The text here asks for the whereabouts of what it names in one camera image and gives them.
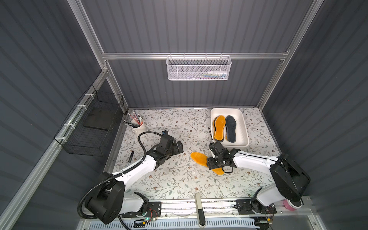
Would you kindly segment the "dark grey insole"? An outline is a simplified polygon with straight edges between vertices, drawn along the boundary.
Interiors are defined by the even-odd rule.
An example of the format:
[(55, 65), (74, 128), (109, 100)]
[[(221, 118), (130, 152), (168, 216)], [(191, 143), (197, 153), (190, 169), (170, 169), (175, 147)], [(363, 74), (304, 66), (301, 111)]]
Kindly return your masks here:
[(233, 116), (226, 116), (225, 118), (226, 127), (226, 139), (230, 143), (236, 142), (236, 127), (237, 122)]

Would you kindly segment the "yellow fleece insole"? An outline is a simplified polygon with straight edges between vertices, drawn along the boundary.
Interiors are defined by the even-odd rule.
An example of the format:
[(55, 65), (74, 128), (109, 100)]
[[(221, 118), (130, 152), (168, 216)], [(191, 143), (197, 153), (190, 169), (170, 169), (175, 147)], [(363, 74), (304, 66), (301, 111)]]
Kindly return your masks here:
[(223, 115), (216, 117), (213, 121), (213, 138), (215, 141), (223, 142), (224, 140), (224, 128), (226, 125), (226, 119)]

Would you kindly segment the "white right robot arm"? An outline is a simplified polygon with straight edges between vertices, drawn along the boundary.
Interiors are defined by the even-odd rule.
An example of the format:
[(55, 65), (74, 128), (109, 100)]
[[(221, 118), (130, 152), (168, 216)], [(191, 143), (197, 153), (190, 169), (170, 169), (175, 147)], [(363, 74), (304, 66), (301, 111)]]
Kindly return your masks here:
[(272, 184), (258, 189), (252, 197), (253, 209), (265, 208), (285, 199), (294, 203), (302, 202), (302, 196), (311, 178), (287, 154), (266, 157), (240, 149), (228, 150), (219, 142), (211, 143), (209, 149), (212, 157), (207, 159), (207, 167), (211, 170), (223, 167), (244, 168), (265, 173), (273, 178)]

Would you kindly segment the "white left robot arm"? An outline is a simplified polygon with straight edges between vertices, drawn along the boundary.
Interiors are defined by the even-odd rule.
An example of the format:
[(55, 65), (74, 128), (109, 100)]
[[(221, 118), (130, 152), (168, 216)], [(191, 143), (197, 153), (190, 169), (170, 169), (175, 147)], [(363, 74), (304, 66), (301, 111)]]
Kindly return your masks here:
[[(141, 141), (141, 136), (154, 134), (160, 137), (159, 144), (146, 150)], [(165, 161), (174, 155), (184, 152), (183, 144), (176, 141), (168, 134), (154, 131), (145, 131), (138, 135), (138, 143), (142, 147), (143, 156), (137, 162), (120, 171), (100, 175), (100, 181), (88, 190), (77, 205), (77, 213), (83, 219), (99, 219), (104, 224), (111, 223), (115, 218), (121, 218), (123, 214), (136, 212), (141, 214), (148, 208), (148, 200), (140, 193), (133, 195), (138, 199), (136, 206), (132, 206), (124, 198), (126, 189), (144, 175), (153, 172)]]

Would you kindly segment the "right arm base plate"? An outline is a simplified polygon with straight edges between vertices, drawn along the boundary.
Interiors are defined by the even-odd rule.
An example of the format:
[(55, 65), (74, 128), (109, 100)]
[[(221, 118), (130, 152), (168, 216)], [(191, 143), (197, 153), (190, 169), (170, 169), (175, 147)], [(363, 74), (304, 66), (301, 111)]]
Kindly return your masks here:
[(259, 201), (253, 199), (237, 199), (233, 206), (240, 215), (251, 214), (276, 214), (277, 210), (274, 204), (263, 206)]

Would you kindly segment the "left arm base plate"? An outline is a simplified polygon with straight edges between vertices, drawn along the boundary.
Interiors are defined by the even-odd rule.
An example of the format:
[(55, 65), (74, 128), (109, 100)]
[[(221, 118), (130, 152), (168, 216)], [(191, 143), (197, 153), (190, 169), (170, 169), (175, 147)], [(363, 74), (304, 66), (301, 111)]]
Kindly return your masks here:
[(140, 211), (124, 213), (121, 216), (123, 218), (157, 218), (161, 216), (161, 210), (162, 202), (149, 201), (148, 203), (144, 203)]

